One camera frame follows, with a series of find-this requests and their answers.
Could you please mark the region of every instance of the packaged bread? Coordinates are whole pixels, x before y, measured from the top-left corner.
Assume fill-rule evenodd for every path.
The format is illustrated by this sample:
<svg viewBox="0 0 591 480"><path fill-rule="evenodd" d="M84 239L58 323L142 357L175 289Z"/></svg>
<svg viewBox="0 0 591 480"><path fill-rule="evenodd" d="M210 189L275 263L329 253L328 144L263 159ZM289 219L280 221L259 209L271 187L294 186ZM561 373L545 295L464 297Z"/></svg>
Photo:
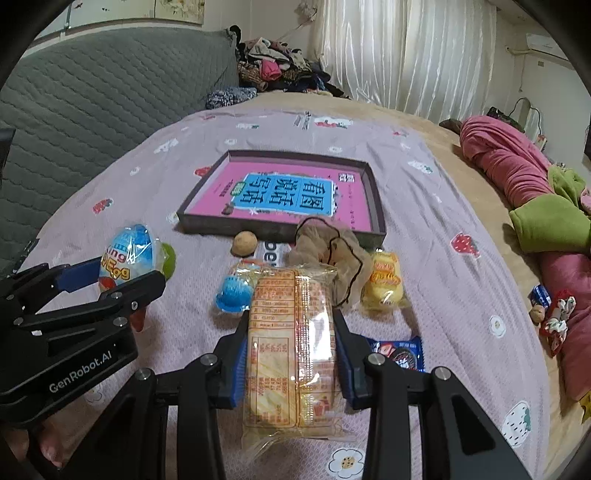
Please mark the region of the packaged bread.
<svg viewBox="0 0 591 480"><path fill-rule="evenodd" d="M374 270L363 287L361 302L368 310L388 312L400 306L404 297L400 260L392 252L372 254Z"/></svg>
<svg viewBox="0 0 591 480"><path fill-rule="evenodd" d="M256 457L288 438L342 437L327 265L266 271L250 307L242 446Z"/></svg>

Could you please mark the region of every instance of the person's hand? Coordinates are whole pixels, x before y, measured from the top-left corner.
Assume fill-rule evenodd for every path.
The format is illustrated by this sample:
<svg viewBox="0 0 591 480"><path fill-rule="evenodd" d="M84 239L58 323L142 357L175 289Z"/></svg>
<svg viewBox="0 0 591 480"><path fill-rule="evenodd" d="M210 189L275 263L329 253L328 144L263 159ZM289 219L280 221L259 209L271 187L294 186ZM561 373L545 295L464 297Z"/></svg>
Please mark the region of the person's hand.
<svg viewBox="0 0 591 480"><path fill-rule="evenodd" d="M27 457L29 450L28 432L26 430L5 428L2 429L2 435L14 456L19 462L22 462ZM57 430L49 420L44 422L42 431L37 434L37 442L43 456L53 465L61 468L64 448Z"/></svg>

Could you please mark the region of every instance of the green cloth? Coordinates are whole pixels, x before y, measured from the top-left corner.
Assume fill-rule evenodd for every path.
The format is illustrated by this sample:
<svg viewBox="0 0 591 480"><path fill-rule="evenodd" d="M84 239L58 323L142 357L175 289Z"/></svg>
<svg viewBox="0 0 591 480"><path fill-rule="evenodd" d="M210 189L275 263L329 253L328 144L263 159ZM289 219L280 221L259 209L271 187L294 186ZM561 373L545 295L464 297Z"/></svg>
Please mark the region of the green cloth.
<svg viewBox="0 0 591 480"><path fill-rule="evenodd" d="M564 192L571 187L560 183ZM546 193L509 212L525 253L581 252L591 247L591 220L571 197Z"/></svg>
<svg viewBox="0 0 591 480"><path fill-rule="evenodd" d="M563 170L556 165L548 169L548 183L556 195L570 200L579 208L581 193L585 189L585 180L574 170Z"/></svg>

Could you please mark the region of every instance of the wall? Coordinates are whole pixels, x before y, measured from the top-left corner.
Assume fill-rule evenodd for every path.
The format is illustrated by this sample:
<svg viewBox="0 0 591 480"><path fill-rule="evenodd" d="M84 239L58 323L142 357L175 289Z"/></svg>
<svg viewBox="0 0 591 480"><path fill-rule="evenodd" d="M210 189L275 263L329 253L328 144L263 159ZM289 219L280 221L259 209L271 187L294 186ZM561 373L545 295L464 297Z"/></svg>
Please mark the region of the wall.
<svg viewBox="0 0 591 480"><path fill-rule="evenodd" d="M548 35L541 27L516 27L516 31L517 49L527 48L528 32ZM555 162L564 162L591 181L591 164L583 159L591 96L572 66L545 54L516 57L511 92L509 111L518 98L525 96L542 112L542 130L548 138L544 154ZM517 119L519 112L518 107L513 117Z"/></svg>
<svg viewBox="0 0 591 480"><path fill-rule="evenodd" d="M502 16L497 15L495 58L493 60L491 84L486 96L486 111L491 106L495 106L502 112L509 113L513 106L512 85L515 57L507 52L506 48L515 44L516 35L515 27Z"/></svg>
<svg viewBox="0 0 591 480"><path fill-rule="evenodd" d="M276 40L306 20L296 13L300 0L252 0L251 3L251 38ZM284 39L292 48L301 48L304 57L309 59L316 57L312 44L313 27L313 23L304 25Z"/></svg>
<svg viewBox="0 0 591 480"><path fill-rule="evenodd" d="M55 21L48 25L37 38L41 38L44 35L54 34L59 31L64 31L66 33L65 37L68 37L74 31L79 32L81 29L88 31L97 31L97 29L102 30L105 28L104 24L94 26L92 24L94 22L104 21L109 21L107 28L164 24L171 27L182 25L184 27L208 31L222 30L236 24L240 26L245 38L249 38L251 35L251 0L206 0L203 25L189 22L184 22L182 24L177 22L168 24L161 22L159 19L153 18L153 7L144 12L141 8L137 8L137 6L134 7L134 5L138 3L137 0L134 1L76 0L72 3L69 16L68 9L66 9ZM133 20L130 17L143 18L144 21L150 19L151 21L149 23L138 24L137 20ZM54 43L56 40L59 41L60 37L46 38L45 40Z"/></svg>

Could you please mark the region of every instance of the screw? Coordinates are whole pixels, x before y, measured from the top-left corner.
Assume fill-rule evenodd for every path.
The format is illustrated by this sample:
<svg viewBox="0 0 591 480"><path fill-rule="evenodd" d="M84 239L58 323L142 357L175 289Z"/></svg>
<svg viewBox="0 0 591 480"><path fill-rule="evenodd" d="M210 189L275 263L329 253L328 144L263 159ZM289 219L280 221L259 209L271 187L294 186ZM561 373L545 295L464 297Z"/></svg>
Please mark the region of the screw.
<svg viewBox="0 0 591 480"><path fill-rule="evenodd" d="M217 356L213 353L206 353L201 357L201 363L207 367L211 367L217 363Z"/></svg>
<svg viewBox="0 0 591 480"><path fill-rule="evenodd" d="M435 376L439 380L449 380L452 377L452 372L446 367L437 367L435 369Z"/></svg>
<svg viewBox="0 0 591 480"><path fill-rule="evenodd" d="M135 373L135 378L138 380L147 380L149 379L150 375L152 375L152 371L149 368L140 368Z"/></svg>
<svg viewBox="0 0 591 480"><path fill-rule="evenodd" d="M372 365L380 366L386 363L386 357L381 353L370 353L368 355L368 362Z"/></svg>
<svg viewBox="0 0 591 480"><path fill-rule="evenodd" d="M117 317L115 320L113 320L113 325L116 327L124 327L127 325L127 319L125 317Z"/></svg>

